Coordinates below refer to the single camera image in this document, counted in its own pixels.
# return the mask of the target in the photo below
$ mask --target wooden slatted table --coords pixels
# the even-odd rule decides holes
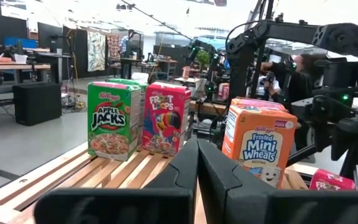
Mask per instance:
[[[170,162],[171,157],[139,150],[126,162],[88,155],[84,143],[21,178],[0,188],[0,224],[34,224],[35,201],[59,187],[132,188],[147,185]],[[285,171],[284,189],[307,189],[299,173]],[[197,186],[195,223],[206,223]]]

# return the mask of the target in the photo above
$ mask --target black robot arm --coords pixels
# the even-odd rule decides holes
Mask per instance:
[[[254,61],[254,52],[269,38],[311,44],[337,54],[358,56],[358,26],[355,24],[312,26],[259,22],[227,43],[227,59],[231,68],[228,103],[236,96],[245,96],[247,67]]]

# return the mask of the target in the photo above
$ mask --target concrete floor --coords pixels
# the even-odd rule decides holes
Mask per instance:
[[[86,90],[87,84],[94,80],[78,80],[76,88]],[[11,94],[0,95],[11,98]],[[6,107],[14,114],[14,107]],[[87,139],[86,113],[64,114],[61,118],[32,127],[17,124],[4,109],[0,108],[0,169],[15,175],[23,175],[51,159],[84,143]],[[322,169],[339,173],[343,158],[331,161],[330,148],[316,154],[315,164]],[[0,186],[9,182],[0,177]]]

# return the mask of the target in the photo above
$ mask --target froot loops cereal box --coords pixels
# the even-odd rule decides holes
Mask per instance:
[[[280,187],[297,118],[268,101],[233,99],[223,153],[273,187]]]
[[[126,161],[136,150],[141,90],[135,85],[88,85],[88,152]]]
[[[142,144],[142,131],[143,131],[143,123],[144,123],[144,101],[146,96],[147,83],[138,80],[126,80],[123,78],[110,78],[107,80],[107,82],[122,83],[125,85],[136,85],[140,87],[142,94],[140,97],[139,128],[138,128],[137,144],[138,145]]]
[[[185,86],[153,83],[146,89],[142,147],[174,156],[183,145],[191,91]]]

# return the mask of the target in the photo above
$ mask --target monitor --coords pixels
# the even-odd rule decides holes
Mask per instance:
[[[39,22],[38,42],[40,48],[49,48],[56,53],[56,49],[63,49],[63,28]]]

